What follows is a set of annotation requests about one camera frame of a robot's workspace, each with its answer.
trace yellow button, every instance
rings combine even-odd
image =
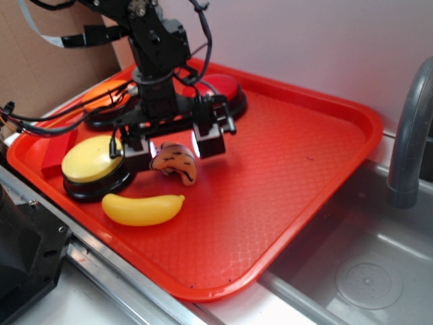
[[[122,162],[122,157],[110,158],[110,135],[98,135],[73,147],[62,161],[62,171],[75,183],[97,181],[110,174]],[[122,148],[116,139],[118,149]]]

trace red tray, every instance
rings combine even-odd
[[[131,69],[113,79],[130,79]],[[177,175],[145,171],[120,193],[185,195],[180,213],[166,223],[123,226],[108,219],[100,202],[69,199],[60,174],[41,173],[48,139],[21,135],[7,155],[102,242],[173,296],[193,302],[253,283],[382,137],[380,118],[365,106],[215,64],[210,73],[235,77],[248,98],[237,135],[225,135],[227,152],[198,160],[192,187]],[[76,143],[96,134],[81,125]],[[191,132],[153,139],[167,140],[191,147]]]

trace gray faucet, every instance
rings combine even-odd
[[[399,209],[415,205],[419,174],[433,167],[433,56],[417,71],[398,124],[388,176],[388,203]]]

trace sink basin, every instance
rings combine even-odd
[[[387,173],[365,162],[260,281],[318,324],[431,324],[433,184],[399,210]]]

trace toy banana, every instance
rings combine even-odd
[[[106,194],[102,198],[102,210],[122,225],[157,225],[172,219],[181,210],[184,200],[183,195],[125,198]]]

